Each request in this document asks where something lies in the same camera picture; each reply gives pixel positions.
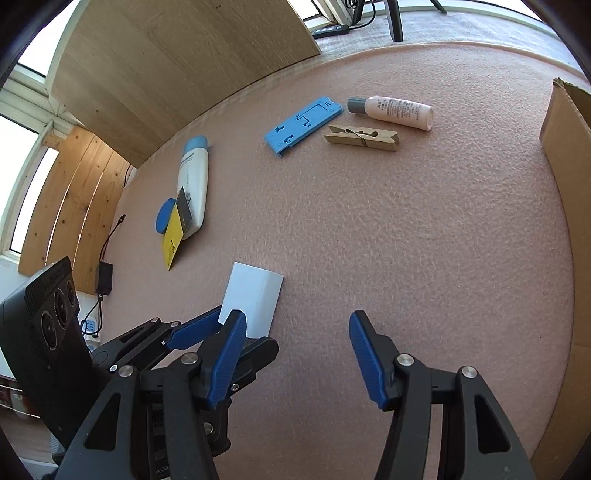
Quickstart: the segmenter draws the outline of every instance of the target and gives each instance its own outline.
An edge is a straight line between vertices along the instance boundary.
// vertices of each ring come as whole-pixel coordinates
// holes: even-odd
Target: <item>camera lens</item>
[[[43,312],[43,315],[41,315],[41,330],[47,346],[51,350],[55,350],[57,346],[56,328],[53,325],[51,315],[47,312]]]
[[[70,305],[76,305],[76,292],[74,291],[74,285],[72,285],[70,280],[68,280],[68,283],[66,284],[66,292],[68,294],[68,300],[70,300]]]
[[[57,321],[60,322],[62,327],[66,328],[68,322],[68,309],[66,307],[66,299],[61,290],[56,291],[53,296],[53,303],[56,306]]]

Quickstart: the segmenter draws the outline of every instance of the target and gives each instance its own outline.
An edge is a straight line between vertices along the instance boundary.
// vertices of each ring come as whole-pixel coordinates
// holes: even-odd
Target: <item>white bottle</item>
[[[377,120],[431,130],[433,107],[390,97],[350,97],[347,108],[351,113],[365,113]]]
[[[181,166],[178,170],[177,192],[180,192],[181,187],[184,188],[192,216],[183,235],[183,240],[193,235],[203,224],[208,167],[207,138],[203,135],[193,137],[185,144]]]

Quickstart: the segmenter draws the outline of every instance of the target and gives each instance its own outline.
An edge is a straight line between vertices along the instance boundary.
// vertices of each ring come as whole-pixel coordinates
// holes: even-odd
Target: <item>metal screw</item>
[[[475,378],[478,375],[478,371],[476,368],[466,365],[465,367],[462,367],[462,375],[466,378]]]
[[[198,359],[199,357],[195,352],[188,352],[181,357],[181,363],[183,365],[194,365],[197,363]]]
[[[403,365],[405,367],[410,367],[414,363],[414,358],[407,353],[401,353],[400,355],[398,355],[398,358],[396,360],[398,360],[398,363],[400,365]]]
[[[134,373],[134,367],[132,365],[124,365],[119,369],[119,376],[120,377],[131,377]]]

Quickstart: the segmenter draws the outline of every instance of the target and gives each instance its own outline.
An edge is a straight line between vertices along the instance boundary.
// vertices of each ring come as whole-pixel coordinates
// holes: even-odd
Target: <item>blue bottle cap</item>
[[[187,153],[189,150],[194,148],[205,148],[207,149],[207,137],[203,135],[198,135],[196,137],[191,138],[187,143],[185,143],[185,148],[183,150],[183,155]]]
[[[166,233],[166,227],[168,226],[168,221],[170,220],[175,203],[175,199],[168,199],[160,207],[160,211],[156,217],[156,231],[162,235]]]

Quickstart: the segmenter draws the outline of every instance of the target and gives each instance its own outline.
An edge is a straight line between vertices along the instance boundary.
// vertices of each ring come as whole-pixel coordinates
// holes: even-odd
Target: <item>yellow card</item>
[[[167,270],[170,270],[170,265],[173,263],[174,254],[183,239],[183,225],[181,224],[181,217],[178,214],[178,207],[176,204],[170,214],[170,220],[166,227],[164,234],[164,241],[162,243],[162,251],[164,253],[164,263],[166,263]]]

